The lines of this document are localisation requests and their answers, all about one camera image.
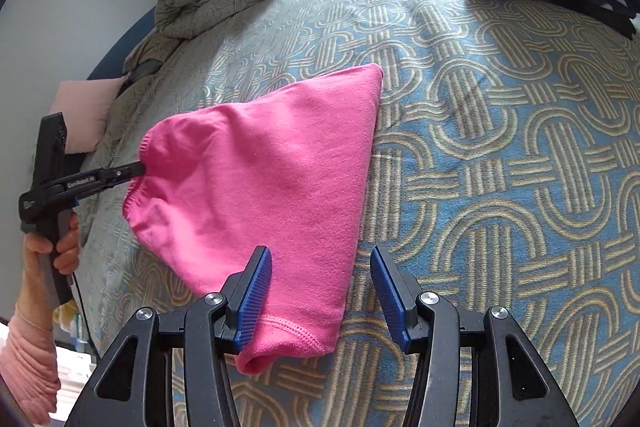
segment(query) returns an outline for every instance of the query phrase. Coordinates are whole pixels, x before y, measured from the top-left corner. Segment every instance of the blue gripper pad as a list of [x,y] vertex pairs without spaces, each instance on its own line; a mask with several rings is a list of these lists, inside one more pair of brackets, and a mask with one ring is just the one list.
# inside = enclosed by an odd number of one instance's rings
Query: blue gripper pad
[[238,330],[233,340],[238,352],[254,337],[255,324],[270,283],[271,251],[265,248],[238,308]]
[[391,340],[398,344],[402,351],[407,351],[411,340],[406,329],[406,312],[398,290],[389,274],[388,263],[393,264],[393,261],[388,259],[385,262],[378,247],[371,251],[371,278],[373,279],[373,286],[376,287],[376,292],[378,293],[382,312],[385,315],[386,327],[389,329],[389,334],[391,334]]

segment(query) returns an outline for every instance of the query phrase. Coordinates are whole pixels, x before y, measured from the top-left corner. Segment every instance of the finger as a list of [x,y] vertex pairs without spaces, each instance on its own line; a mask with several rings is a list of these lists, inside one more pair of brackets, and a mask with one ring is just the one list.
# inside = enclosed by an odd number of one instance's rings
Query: finger
[[71,250],[61,253],[54,259],[53,266],[58,268],[58,270],[62,270],[65,266],[74,263],[78,259],[78,253],[78,248],[72,248]]
[[80,220],[78,219],[78,214],[75,212],[71,213],[69,217],[69,230],[76,230],[80,225]]
[[73,272],[76,271],[76,269],[78,269],[78,266],[80,266],[80,260],[76,259],[76,261],[74,263],[71,263],[71,264],[63,267],[58,271],[60,273],[62,273],[62,275],[71,275]]
[[68,232],[58,241],[56,250],[63,253],[78,246],[78,229],[69,229]]
[[25,235],[22,245],[24,250],[29,253],[50,253],[53,250],[50,240],[35,232]]

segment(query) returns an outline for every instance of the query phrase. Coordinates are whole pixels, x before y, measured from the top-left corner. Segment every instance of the geometric pattern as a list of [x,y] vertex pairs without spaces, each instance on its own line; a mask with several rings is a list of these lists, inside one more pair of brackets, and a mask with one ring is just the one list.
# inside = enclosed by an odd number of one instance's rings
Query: geometric pattern
[[[416,360],[386,329],[369,277],[375,244],[461,307],[512,310],[580,425],[606,427],[640,376],[639,59],[635,42],[537,0],[266,0],[119,97],[90,166],[134,161],[143,134],[172,114],[378,63],[340,339],[321,359],[281,359],[251,378],[232,369],[243,427],[401,425]],[[81,207],[78,279],[101,351],[139,306],[193,298],[136,242],[125,192]],[[181,360],[176,351],[179,426]],[[464,425],[469,353],[461,367]]]

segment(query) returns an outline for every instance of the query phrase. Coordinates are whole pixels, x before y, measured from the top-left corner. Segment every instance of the teal pattern on blanket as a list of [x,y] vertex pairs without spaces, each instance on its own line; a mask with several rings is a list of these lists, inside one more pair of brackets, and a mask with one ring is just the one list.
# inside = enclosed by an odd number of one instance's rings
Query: teal pattern on blanket
[[[278,360],[252,378],[232,370],[242,427],[401,425],[415,358],[386,330],[375,244],[460,307],[512,310],[580,425],[606,427],[640,375],[639,59],[636,42],[535,0],[266,0],[183,43],[118,99],[91,166],[136,160],[145,132],[172,114],[378,63],[340,339],[321,359]],[[102,351],[138,307],[193,298],[132,236],[125,191],[81,209],[78,279]],[[174,361],[182,427],[182,354]],[[469,358],[461,388],[462,424]]]

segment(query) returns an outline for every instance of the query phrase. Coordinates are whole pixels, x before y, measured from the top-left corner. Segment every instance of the person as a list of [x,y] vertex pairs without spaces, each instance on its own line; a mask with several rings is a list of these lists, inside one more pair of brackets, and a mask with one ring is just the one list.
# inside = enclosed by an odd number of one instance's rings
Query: person
[[[53,245],[37,233],[28,233],[22,244],[22,286],[9,321],[6,346],[0,351],[0,375],[29,421],[48,425],[56,411],[60,389],[56,346],[53,342],[53,309],[47,299],[39,256]],[[72,214],[68,232],[56,244],[60,255],[54,267],[64,275],[79,265],[78,216]]]

